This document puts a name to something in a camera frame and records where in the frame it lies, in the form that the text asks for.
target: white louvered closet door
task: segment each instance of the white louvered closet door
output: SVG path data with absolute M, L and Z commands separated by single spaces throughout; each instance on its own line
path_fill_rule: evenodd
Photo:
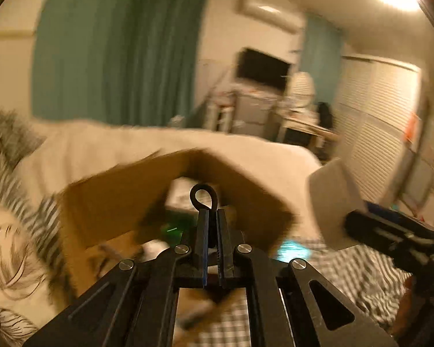
M 417 108 L 419 69 L 347 58 L 334 104 L 343 158 L 364 199 L 379 202 L 404 153 L 403 136 Z

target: bed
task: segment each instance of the bed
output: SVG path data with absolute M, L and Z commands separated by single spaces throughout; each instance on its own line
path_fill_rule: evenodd
M 383 328 L 392 324 L 409 275 L 368 247 L 325 247 L 307 190 L 320 163 L 308 150 L 202 130 L 46 123 L 0 112 L 0 335 L 9 345 L 22 345 L 61 310 L 53 284 L 68 281 L 55 195 L 117 164 L 193 147 L 223 157 L 283 200 L 296 215 L 289 237 L 313 251 L 310 263 Z M 216 344 L 250 344 L 244 297 L 193 343 Z

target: ceiling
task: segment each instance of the ceiling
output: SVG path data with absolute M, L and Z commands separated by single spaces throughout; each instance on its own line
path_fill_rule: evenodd
M 379 0 L 290 0 L 344 30 L 358 52 L 409 62 L 423 69 L 424 92 L 434 111 L 434 28 L 425 14 L 404 12 Z

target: white bedsheet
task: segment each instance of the white bedsheet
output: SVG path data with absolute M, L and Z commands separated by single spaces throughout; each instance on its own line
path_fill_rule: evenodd
M 303 147 L 242 135 L 171 128 L 113 128 L 92 121 L 35 124 L 47 139 L 16 168 L 32 203 L 67 185 L 151 154 L 204 148 L 238 167 L 296 214 L 291 235 L 318 238 L 307 178 L 320 163 Z

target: checkered bedding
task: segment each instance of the checkered bedding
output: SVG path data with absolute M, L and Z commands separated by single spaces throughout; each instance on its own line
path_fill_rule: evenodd
M 322 241 L 296 240 L 312 251 L 307 261 L 314 268 L 378 325 L 391 327 L 409 273 L 396 269 L 389 257 L 365 245 L 336 252 Z M 250 345 L 248 305 L 242 296 L 222 313 L 219 321 L 200 332 L 191 347 Z

